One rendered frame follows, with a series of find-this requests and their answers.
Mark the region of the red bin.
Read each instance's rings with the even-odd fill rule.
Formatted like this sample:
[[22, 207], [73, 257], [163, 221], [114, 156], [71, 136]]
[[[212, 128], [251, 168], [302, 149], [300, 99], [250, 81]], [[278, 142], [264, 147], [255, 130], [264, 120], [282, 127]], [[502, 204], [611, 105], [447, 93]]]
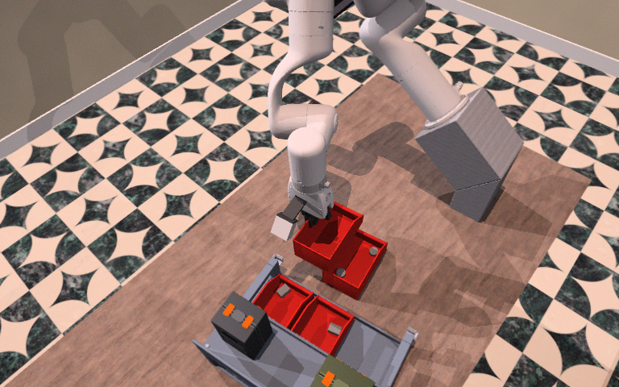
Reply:
[[[334, 356], [354, 317], [318, 295], [305, 307], [291, 331]], [[327, 332], [330, 323], [343, 328], [339, 336]]]
[[[329, 206], [330, 208], [330, 206]], [[337, 202], [331, 209], [331, 218], [319, 218], [309, 227], [309, 219], [293, 239], [296, 256], [330, 274], [339, 258], [361, 226], [364, 215]]]
[[[322, 270], [322, 282], [357, 301], [384, 255], [387, 245], [388, 242], [358, 229], [330, 274]], [[372, 247], [378, 249], [376, 256], [369, 254], [369, 249]], [[345, 277], [336, 275], [339, 268], [345, 270]]]
[[[276, 291], [286, 284], [290, 292], [281, 298]], [[314, 292], [278, 274], [262, 288], [253, 304], [267, 312], [268, 317], [292, 329], [305, 307], [314, 299]]]

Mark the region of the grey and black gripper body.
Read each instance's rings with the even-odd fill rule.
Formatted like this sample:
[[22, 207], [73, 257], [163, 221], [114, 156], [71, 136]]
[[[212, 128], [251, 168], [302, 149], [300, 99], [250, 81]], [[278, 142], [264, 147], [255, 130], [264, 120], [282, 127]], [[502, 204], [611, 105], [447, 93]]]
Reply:
[[331, 209], [334, 207], [334, 195], [331, 185], [329, 189], [324, 187], [316, 193], [301, 193], [293, 187], [290, 176], [288, 186], [290, 202], [295, 195], [307, 201], [302, 210], [317, 218], [326, 218], [327, 207], [330, 206]]

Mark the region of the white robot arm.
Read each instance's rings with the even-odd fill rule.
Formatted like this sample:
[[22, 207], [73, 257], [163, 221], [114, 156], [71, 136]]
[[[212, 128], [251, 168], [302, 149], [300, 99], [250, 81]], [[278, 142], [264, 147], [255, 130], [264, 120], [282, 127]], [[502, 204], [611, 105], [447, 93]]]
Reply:
[[[282, 90], [292, 72], [332, 53], [334, 0], [264, 1], [272, 7], [289, 8], [289, 51], [268, 87], [269, 129], [274, 137], [288, 140], [293, 187], [313, 194], [331, 185], [326, 179], [326, 151], [337, 131], [337, 110], [325, 104], [283, 103]], [[427, 117], [426, 128], [435, 128], [457, 114], [469, 99], [459, 93], [463, 83], [451, 86], [420, 45], [403, 40], [425, 18], [426, 0], [353, 1], [366, 17], [359, 29], [360, 40]], [[296, 217], [306, 203], [295, 195], [285, 210], [276, 214], [271, 233], [285, 241], [291, 239]]]

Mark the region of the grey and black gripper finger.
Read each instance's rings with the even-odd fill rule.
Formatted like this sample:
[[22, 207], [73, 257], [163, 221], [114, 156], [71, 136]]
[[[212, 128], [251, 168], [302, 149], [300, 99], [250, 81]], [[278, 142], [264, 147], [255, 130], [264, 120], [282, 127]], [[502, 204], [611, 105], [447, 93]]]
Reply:
[[311, 214], [309, 214], [309, 213], [307, 213], [307, 212], [305, 212], [305, 211], [303, 211], [303, 210], [301, 210], [301, 213], [302, 213], [302, 215], [304, 215], [304, 217], [305, 217], [305, 222], [306, 222], [306, 221], [307, 221], [307, 219], [310, 217], [310, 215], [311, 215]]
[[[330, 220], [331, 218], [331, 212], [330, 212], [330, 208], [329, 206], [327, 207], [327, 215], [326, 215], [326, 220]], [[318, 223], [318, 219], [317, 217], [310, 215], [309, 217], [309, 227], [312, 228], [314, 225], [316, 225]]]

